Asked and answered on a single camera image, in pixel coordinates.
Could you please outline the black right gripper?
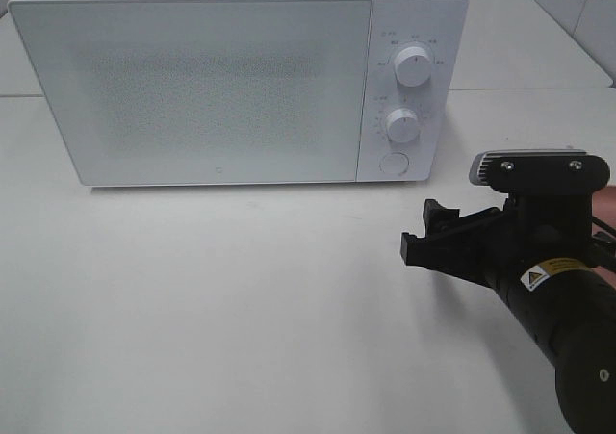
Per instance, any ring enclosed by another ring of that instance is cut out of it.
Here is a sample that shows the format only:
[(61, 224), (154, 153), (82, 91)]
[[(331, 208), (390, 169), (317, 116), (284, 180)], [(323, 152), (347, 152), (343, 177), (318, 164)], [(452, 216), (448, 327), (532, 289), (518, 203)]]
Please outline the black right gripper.
[[(402, 233), (400, 255), (407, 266), (457, 273), (502, 299), (588, 299), (591, 216), (589, 194), (509, 195), (500, 209), (466, 216), (429, 198), (426, 237)], [(435, 236), (456, 231), (457, 243)]]

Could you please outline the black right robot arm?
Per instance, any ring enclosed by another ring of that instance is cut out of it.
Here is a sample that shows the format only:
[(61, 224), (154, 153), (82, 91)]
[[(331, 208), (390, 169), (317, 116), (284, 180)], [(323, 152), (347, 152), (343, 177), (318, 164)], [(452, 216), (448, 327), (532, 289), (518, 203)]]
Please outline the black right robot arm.
[(553, 365), (569, 427), (614, 432), (615, 290), (595, 268), (615, 257), (592, 234), (591, 197), (509, 195), (467, 216), (428, 199), (423, 222), (401, 236), (404, 264), (492, 290)]

